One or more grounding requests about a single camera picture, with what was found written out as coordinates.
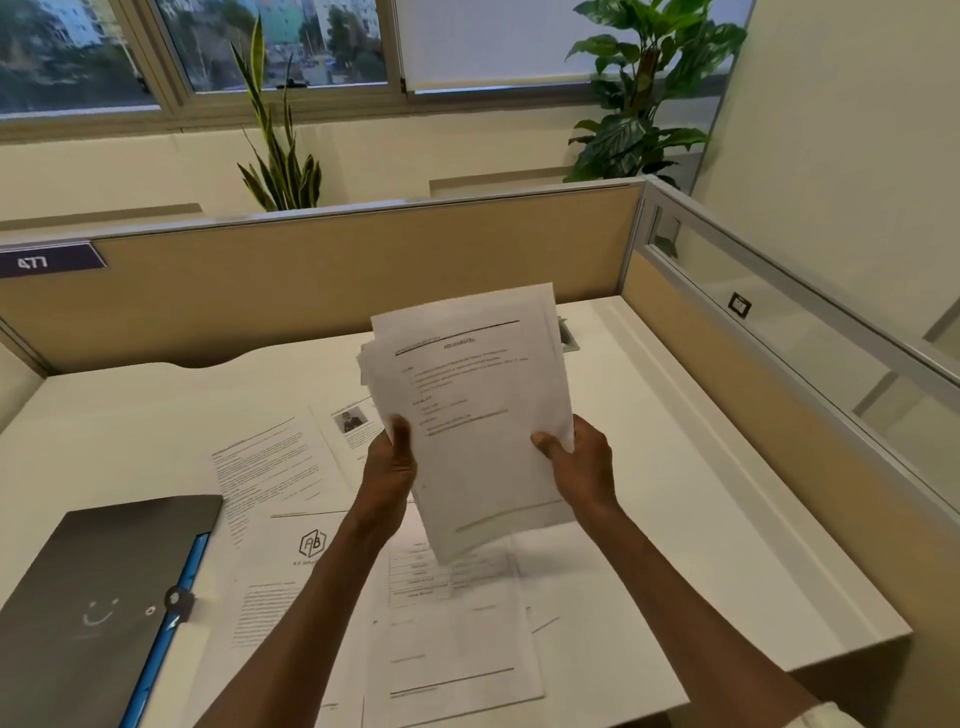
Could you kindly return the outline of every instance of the leafy plant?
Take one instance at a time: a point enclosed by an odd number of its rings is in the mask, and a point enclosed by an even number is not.
[[[710,0],[588,0],[574,12],[595,23],[617,30],[634,30],[639,44],[625,43],[610,34],[591,36],[573,44],[575,53],[596,56],[596,75],[590,87],[603,109],[613,113],[601,121],[585,119],[574,129],[587,134],[569,143],[585,144],[565,182],[633,177],[654,174],[677,186],[662,174],[677,162],[664,159],[670,147],[707,142],[699,129],[659,129],[654,125],[657,109],[667,99],[690,96],[701,81],[743,44],[747,32],[733,23],[717,25],[707,17]],[[676,65],[655,84],[657,74],[671,61]],[[606,72],[617,67],[617,77]]]
[[[250,62],[244,60],[240,52],[232,43],[233,59],[243,75],[250,95],[256,121],[263,132],[263,140],[267,143],[269,163],[254,149],[259,164],[259,174],[250,164],[249,168],[237,164],[243,174],[244,184],[256,198],[260,206],[268,212],[278,209],[299,209],[302,207],[316,207],[320,199],[320,164],[307,155],[306,161],[300,167],[297,160],[297,139],[294,136],[294,117],[287,104],[287,89],[283,89],[283,130],[286,133],[286,151],[274,132],[274,119],[270,108],[264,103],[260,88],[263,86],[263,69],[267,60],[267,49],[263,44],[263,28],[259,16],[253,24],[253,33],[250,41]],[[290,62],[287,61],[287,73],[290,75]]]

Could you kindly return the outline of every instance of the number label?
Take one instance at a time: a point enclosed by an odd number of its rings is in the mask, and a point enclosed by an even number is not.
[[[47,268],[47,259],[43,255],[31,255],[30,257],[19,257],[16,260],[17,268],[27,268],[29,270],[34,270],[35,268]]]
[[[107,264],[88,240],[32,248],[0,248],[0,279],[106,267]]]

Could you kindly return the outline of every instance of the wall outlet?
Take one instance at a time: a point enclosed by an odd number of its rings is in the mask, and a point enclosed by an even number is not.
[[[727,308],[741,319],[745,319],[747,318],[747,314],[750,313],[750,307],[752,305],[752,303],[743,298],[739,293],[733,293],[730,302],[727,304]]]

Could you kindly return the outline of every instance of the resume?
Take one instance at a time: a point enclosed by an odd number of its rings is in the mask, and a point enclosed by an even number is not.
[[[411,424],[414,500],[438,560],[572,520],[530,442],[538,430],[573,441],[552,287],[399,314],[374,319],[379,331],[358,361],[384,422],[399,414]]]

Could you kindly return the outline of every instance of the roller shade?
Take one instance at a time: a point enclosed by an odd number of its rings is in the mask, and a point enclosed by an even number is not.
[[[564,62],[574,42],[600,33],[636,42],[578,15],[579,0],[396,0],[403,74],[412,91],[582,81],[593,56]],[[713,0],[717,23],[745,25],[753,0]]]

